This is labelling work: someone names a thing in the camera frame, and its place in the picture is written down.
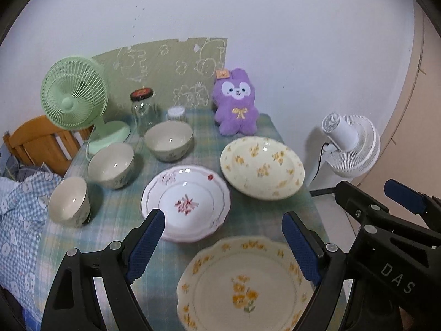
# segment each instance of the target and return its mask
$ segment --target purple plush toy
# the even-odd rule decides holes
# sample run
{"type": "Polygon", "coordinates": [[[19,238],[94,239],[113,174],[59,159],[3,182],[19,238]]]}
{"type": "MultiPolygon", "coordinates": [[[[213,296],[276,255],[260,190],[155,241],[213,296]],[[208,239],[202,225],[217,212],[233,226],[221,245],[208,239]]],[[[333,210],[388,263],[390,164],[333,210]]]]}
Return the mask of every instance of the purple plush toy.
{"type": "Polygon", "coordinates": [[[259,111],[254,107],[254,86],[241,68],[230,71],[230,77],[216,79],[213,101],[217,106],[214,120],[222,135],[253,135],[257,131],[259,111]]]}

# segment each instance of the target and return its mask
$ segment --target beige door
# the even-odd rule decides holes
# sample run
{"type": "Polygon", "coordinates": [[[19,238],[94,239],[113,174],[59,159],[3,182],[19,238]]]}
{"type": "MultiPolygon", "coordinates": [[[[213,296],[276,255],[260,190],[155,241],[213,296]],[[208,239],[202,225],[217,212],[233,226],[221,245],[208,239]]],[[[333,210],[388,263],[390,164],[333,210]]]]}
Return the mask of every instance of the beige door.
{"type": "Polygon", "coordinates": [[[441,38],[424,16],[424,42],[412,96],[392,140],[359,188],[385,204],[392,215],[426,226],[384,195],[395,179],[416,191],[441,197],[441,38]]]}

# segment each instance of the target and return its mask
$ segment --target red jar lid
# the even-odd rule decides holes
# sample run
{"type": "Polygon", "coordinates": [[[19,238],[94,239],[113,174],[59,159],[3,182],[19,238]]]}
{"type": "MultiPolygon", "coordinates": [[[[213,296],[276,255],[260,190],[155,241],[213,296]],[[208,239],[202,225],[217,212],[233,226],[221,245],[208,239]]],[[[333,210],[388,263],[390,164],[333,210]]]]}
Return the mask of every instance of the red jar lid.
{"type": "Polygon", "coordinates": [[[151,88],[141,88],[130,94],[130,99],[132,102],[136,102],[139,100],[144,100],[153,96],[153,89],[151,88]]]}

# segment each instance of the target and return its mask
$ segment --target tag on plush toy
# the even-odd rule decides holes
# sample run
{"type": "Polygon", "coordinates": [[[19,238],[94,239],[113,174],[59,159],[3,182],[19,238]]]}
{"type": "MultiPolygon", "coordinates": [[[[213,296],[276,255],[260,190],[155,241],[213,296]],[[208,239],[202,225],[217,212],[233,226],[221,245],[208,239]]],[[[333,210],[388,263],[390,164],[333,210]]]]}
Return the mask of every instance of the tag on plush toy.
{"type": "Polygon", "coordinates": [[[223,70],[216,70],[216,78],[230,78],[230,71],[225,68],[223,70]]]}

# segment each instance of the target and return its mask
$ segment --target scalloped plate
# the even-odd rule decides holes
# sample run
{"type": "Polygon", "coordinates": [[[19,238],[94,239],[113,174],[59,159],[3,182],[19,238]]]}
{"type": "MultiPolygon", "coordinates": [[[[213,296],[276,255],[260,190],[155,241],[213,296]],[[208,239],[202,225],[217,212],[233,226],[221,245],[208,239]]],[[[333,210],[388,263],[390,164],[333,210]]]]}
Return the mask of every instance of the scalloped plate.
{"type": "Polygon", "coordinates": [[[263,137],[244,137],[228,144],[220,156],[220,168],[234,188],[260,200],[290,197],[305,179],[297,154],[263,137]]]}
{"type": "Polygon", "coordinates": [[[176,292],[188,331],[291,331],[314,289],[288,245],[241,236],[200,251],[176,292]]]}
{"type": "Polygon", "coordinates": [[[191,243],[215,232],[230,206],[230,190],[217,173],[199,165],[177,165],[147,185],[141,213],[147,218],[152,209],[161,209],[165,215],[162,238],[191,243]]]}

